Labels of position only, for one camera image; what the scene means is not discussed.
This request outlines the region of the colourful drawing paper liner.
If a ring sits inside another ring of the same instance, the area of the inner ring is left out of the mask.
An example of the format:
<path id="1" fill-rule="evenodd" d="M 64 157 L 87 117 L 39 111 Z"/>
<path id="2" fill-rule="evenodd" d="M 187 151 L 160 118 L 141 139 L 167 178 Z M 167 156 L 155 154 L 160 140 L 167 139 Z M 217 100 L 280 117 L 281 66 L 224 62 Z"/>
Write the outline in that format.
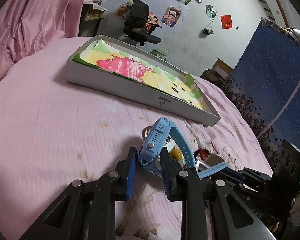
<path id="1" fill-rule="evenodd" d="M 137 56 L 110 46 L 104 40 L 99 40 L 85 55 L 77 53 L 72 60 L 147 85 L 202 111 L 209 110 L 190 74 L 177 77 Z"/>

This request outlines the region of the cartoon glasses poster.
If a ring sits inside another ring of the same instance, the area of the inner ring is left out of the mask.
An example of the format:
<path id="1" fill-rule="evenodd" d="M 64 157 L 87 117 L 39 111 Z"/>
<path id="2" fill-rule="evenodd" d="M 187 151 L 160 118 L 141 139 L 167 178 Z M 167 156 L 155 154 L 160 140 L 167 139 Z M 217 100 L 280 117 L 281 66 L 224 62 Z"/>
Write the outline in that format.
<path id="1" fill-rule="evenodd" d="M 151 29 L 151 27 L 157 28 L 160 25 L 160 21 L 158 16 L 156 16 L 153 12 L 150 12 L 148 15 L 148 20 L 145 25 L 147 31 Z"/>

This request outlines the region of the anime character poster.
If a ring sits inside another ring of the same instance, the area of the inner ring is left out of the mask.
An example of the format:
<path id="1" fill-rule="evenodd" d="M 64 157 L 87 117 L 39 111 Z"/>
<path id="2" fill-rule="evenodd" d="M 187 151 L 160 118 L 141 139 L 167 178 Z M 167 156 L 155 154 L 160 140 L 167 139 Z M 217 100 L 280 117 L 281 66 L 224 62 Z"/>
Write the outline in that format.
<path id="1" fill-rule="evenodd" d="M 179 17 L 181 16 L 182 11 L 178 10 L 175 7 L 167 8 L 166 12 L 164 13 L 161 23 L 168 25 L 169 27 L 174 27 Z"/>

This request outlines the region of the wooden desk shelf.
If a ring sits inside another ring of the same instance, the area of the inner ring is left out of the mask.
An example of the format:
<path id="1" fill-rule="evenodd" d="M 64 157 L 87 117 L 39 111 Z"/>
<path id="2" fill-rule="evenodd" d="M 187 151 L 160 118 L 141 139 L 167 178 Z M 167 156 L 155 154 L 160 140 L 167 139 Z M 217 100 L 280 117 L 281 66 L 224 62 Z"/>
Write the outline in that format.
<path id="1" fill-rule="evenodd" d="M 103 15 L 108 11 L 103 6 L 105 1 L 84 0 L 79 23 L 79 37 L 93 37 L 97 35 Z"/>

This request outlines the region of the red paper square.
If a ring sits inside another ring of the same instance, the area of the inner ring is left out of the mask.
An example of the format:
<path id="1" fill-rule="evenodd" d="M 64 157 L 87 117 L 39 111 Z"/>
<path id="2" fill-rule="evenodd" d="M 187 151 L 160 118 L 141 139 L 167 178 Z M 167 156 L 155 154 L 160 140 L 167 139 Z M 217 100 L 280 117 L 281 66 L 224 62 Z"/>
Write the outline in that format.
<path id="1" fill-rule="evenodd" d="M 221 18 L 222 29 L 233 28 L 231 15 L 221 15 L 220 18 Z"/>

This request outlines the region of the black office chair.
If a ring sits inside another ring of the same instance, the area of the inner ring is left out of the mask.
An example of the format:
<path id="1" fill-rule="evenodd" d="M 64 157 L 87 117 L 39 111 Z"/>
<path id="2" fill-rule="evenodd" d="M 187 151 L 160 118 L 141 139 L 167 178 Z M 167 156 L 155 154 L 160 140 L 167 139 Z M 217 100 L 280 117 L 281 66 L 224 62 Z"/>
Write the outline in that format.
<path id="1" fill-rule="evenodd" d="M 143 47 L 146 42 L 152 44 L 159 44 L 161 42 L 159 37 L 152 34 L 155 29 L 161 28 L 161 25 L 157 28 L 151 27 L 149 31 L 145 28 L 148 15 L 149 6 L 146 3 L 141 0 L 132 0 L 132 7 L 127 19 L 125 20 L 123 33 L 134 41 L 134 46 L 138 43 Z"/>

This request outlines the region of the blue starry fabric panel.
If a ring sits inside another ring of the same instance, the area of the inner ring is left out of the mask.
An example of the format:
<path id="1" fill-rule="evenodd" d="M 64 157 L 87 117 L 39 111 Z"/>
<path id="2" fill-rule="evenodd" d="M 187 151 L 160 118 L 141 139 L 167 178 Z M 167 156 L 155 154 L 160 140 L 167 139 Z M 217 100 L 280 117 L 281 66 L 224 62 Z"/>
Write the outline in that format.
<path id="1" fill-rule="evenodd" d="M 223 92 L 252 129 L 269 165 L 284 140 L 300 149 L 300 31 L 263 18 Z"/>

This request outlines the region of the cardboard boxes by wall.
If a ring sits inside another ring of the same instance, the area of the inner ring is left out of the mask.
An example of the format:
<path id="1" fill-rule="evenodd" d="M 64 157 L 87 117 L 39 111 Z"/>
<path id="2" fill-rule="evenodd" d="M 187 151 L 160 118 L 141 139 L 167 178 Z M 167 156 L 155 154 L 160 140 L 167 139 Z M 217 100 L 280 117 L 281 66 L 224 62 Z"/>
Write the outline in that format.
<path id="1" fill-rule="evenodd" d="M 204 70 L 200 78 L 221 88 L 233 70 L 232 67 L 218 58 L 212 68 Z"/>

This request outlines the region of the brown hair tie yellow bead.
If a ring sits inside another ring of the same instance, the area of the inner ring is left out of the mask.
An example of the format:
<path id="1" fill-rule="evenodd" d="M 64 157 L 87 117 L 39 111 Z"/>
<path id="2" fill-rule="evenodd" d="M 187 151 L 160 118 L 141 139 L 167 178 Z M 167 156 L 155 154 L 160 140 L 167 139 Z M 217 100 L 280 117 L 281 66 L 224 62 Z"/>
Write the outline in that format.
<path id="1" fill-rule="evenodd" d="M 142 130 L 142 138 L 143 140 L 146 139 L 148 133 L 151 131 L 151 126 L 147 126 Z M 181 152 L 181 150 L 177 147 L 177 144 L 175 143 L 175 141 L 172 139 L 172 137 L 170 135 L 168 135 L 166 142 L 164 144 L 164 147 L 167 148 L 169 156 L 176 160 L 176 161 L 181 161 L 181 159 L 183 158 L 183 154 Z"/>

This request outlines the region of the green hanging ornament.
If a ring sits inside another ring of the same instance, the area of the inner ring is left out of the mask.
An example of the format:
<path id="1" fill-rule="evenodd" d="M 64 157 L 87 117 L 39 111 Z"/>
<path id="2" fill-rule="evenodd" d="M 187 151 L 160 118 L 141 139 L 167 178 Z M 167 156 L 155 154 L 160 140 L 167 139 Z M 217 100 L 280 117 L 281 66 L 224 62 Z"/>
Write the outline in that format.
<path id="1" fill-rule="evenodd" d="M 213 35 L 213 34 L 214 34 L 213 30 L 207 29 L 207 28 L 204 28 L 204 29 L 202 30 L 202 33 L 203 33 L 204 35 L 206 35 L 206 36 L 210 36 L 210 35 Z"/>

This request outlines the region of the pink satin curtain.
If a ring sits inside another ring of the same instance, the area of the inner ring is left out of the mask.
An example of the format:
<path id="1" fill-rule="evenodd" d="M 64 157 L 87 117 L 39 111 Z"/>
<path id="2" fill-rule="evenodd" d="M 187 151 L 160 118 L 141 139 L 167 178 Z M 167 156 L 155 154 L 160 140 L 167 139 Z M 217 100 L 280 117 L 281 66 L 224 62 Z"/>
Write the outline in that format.
<path id="1" fill-rule="evenodd" d="M 76 37 L 84 0 L 8 0 L 0 9 L 0 81 L 21 59 Z"/>

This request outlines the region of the green plastic stool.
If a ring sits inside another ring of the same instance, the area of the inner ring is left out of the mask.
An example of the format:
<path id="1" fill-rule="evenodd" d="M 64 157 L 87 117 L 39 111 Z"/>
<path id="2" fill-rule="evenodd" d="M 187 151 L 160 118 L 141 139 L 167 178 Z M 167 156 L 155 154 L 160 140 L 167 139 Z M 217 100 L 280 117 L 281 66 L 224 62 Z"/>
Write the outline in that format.
<path id="1" fill-rule="evenodd" d="M 151 54 L 166 61 L 167 60 L 167 53 L 165 53 L 164 51 L 160 50 L 160 49 L 153 49 L 151 51 Z"/>

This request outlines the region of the pink bed quilt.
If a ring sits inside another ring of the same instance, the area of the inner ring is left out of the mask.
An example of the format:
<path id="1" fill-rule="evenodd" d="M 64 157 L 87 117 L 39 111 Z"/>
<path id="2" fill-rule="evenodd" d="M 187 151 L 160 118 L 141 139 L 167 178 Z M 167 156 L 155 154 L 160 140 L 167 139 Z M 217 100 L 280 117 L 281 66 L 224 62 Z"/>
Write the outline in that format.
<path id="1" fill-rule="evenodd" d="M 233 169 L 272 170 L 237 108 L 211 83 L 196 83 L 221 119 L 212 127 L 65 80 L 70 55 L 85 38 L 65 38 L 17 62 L 0 81 L 0 231 L 19 239 L 75 179 L 113 170 L 141 132 L 172 120 L 192 150 L 208 148 Z"/>

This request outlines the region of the blue smart watch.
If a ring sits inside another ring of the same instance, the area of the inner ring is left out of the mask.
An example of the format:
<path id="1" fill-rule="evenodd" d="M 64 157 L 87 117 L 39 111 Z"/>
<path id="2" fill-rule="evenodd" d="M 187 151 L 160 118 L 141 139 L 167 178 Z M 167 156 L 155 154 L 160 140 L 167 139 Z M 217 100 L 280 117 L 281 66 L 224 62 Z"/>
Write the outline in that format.
<path id="1" fill-rule="evenodd" d="M 177 162 L 177 167 L 185 171 L 193 171 L 200 179 L 210 177 L 218 172 L 228 172 L 228 163 L 207 165 L 196 160 L 187 140 L 176 124 L 165 117 L 160 117 L 152 126 L 142 131 L 143 143 L 138 153 L 138 160 L 144 170 L 163 177 L 164 158 L 161 152 L 166 150 L 168 159 Z"/>

